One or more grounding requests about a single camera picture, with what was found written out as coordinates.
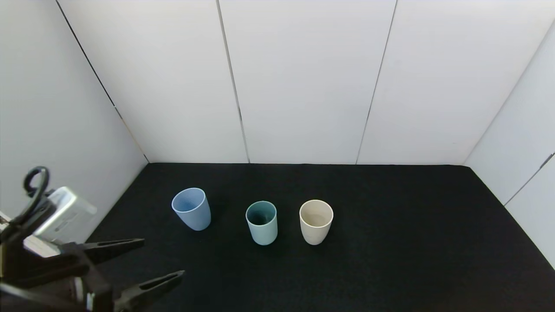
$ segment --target white panel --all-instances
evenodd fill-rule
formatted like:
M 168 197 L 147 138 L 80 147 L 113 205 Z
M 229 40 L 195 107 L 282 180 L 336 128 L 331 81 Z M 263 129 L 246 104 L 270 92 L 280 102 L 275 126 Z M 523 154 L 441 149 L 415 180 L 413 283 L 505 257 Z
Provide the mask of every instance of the white panel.
M 102 90 L 54 0 L 0 1 L 0 209 L 27 205 L 29 169 L 51 170 L 98 208 L 83 242 L 146 160 Z
M 399 0 L 359 163 L 462 164 L 555 17 L 555 1 Z
M 60 1 L 151 162 L 247 162 L 215 1 Z
M 354 164 L 394 0 L 221 0 L 255 163 Z
M 555 158 L 505 208 L 555 268 Z
M 465 165 L 506 203 L 555 150 L 555 24 Z

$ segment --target black tabletop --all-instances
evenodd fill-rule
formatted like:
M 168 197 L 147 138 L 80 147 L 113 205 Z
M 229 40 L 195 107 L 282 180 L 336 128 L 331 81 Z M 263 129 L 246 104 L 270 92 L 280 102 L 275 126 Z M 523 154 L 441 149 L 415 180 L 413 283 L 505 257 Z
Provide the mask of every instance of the black tabletop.
M 206 192 L 210 226 L 171 209 Z M 334 210 L 318 246 L 299 208 Z M 255 244 L 247 207 L 277 207 Z M 462 166 L 149 164 L 89 241 L 145 238 L 99 268 L 117 289 L 172 271 L 183 282 L 151 311 L 555 311 L 555 271 L 474 172 Z

